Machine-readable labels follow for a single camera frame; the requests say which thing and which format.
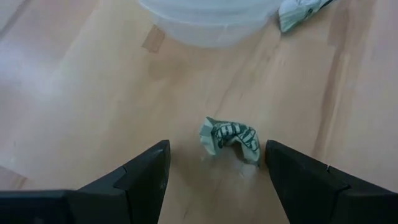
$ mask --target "paper money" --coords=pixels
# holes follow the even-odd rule
[[[280,30],[288,32],[334,0],[285,0],[279,8]]]
[[[223,146],[239,142],[243,157],[252,164],[259,164],[260,143],[256,130],[237,122],[217,121],[206,117],[200,130],[200,142],[211,155],[217,155]]]

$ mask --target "light wood surface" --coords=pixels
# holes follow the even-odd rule
[[[337,0],[225,49],[163,37],[134,1],[22,4],[0,21],[0,166],[29,181],[5,188],[76,189],[169,139],[160,223],[288,223],[266,168],[206,155],[212,116],[398,192],[397,1]]]

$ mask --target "dollar bill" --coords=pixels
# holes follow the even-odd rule
[[[211,155],[217,155],[223,146],[239,142],[245,160],[252,164],[259,164],[260,142],[256,130],[252,127],[206,117],[199,135],[200,142]]]

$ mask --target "wooden floor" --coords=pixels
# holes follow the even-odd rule
[[[76,189],[169,139],[160,223],[288,223],[264,166],[206,154],[212,116],[398,191],[396,0],[336,0],[226,49],[164,37],[135,1],[11,1],[0,189]]]

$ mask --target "clear plastic container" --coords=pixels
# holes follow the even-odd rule
[[[224,47],[259,30],[282,0],[140,0],[167,35],[199,47]]]

